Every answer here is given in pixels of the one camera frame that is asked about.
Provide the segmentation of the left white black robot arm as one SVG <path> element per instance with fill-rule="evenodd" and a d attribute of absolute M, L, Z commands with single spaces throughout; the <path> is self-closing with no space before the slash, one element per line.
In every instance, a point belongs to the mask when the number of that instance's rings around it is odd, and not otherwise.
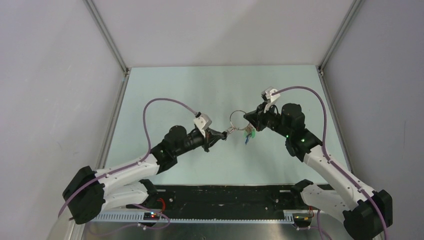
<path fill-rule="evenodd" d="M 144 157 L 111 168 L 93 170 L 82 167 L 64 189 L 65 206 L 59 211 L 70 212 L 77 225 L 94 219 L 104 210 L 142 204 L 153 208 L 158 202 L 154 185 L 147 179 L 167 171 L 177 164 L 177 157 L 198 147 L 205 152 L 219 140 L 227 139 L 227 132 L 194 128 L 187 132 L 175 125 Z"/>

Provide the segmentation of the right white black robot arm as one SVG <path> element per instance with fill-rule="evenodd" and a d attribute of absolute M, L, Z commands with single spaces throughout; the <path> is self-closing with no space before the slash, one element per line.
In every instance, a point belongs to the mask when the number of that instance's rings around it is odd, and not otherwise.
<path fill-rule="evenodd" d="M 316 171 L 331 186 L 324 190 L 304 179 L 291 188 L 290 202 L 297 209 L 307 205 L 341 222 L 354 240 L 372 240 L 393 224 L 393 199 L 385 190 L 375 191 L 325 155 L 323 142 L 306 128 L 299 104 L 287 103 L 281 113 L 265 110 L 266 103 L 243 117 L 257 131 L 268 128 L 285 137 L 288 153 Z"/>

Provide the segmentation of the keyring with coloured keys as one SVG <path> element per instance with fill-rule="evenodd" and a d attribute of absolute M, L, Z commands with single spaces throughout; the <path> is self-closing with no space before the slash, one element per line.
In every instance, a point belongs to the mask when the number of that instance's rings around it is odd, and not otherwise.
<path fill-rule="evenodd" d="M 236 132 L 236 131 L 239 131 L 239 132 L 243 132 L 243 137 L 244 137 L 244 145 L 246 146 L 250 141 L 251 141 L 251 139 L 253 139 L 253 138 L 255 138 L 255 136 L 256 136 L 256 129 L 255 129 L 255 127 L 250 123 L 250 122 L 248 122 L 248 124 L 246 125 L 246 126 L 244 126 L 244 127 L 238 127 L 238 126 L 236 126 L 234 123 L 233 123 L 233 120 L 232 120 L 232 118 L 233 118 L 233 115 L 235 114 L 235 113 L 243 113 L 243 114 L 246 114 L 246 112 L 245 111 L 243 111 L 243 110 L 240 110 L 240 109 L 237 109 L 237 110 L 234 110 L 230 115 L 229 115 L 229 122 L 230 122 L 230 127 L 226 130 L 226 133 L 227 133 L 227 135 L 229 136 L 229 135 L 231 135 L 232 133 L 234 133 L 234 132 Z"/>

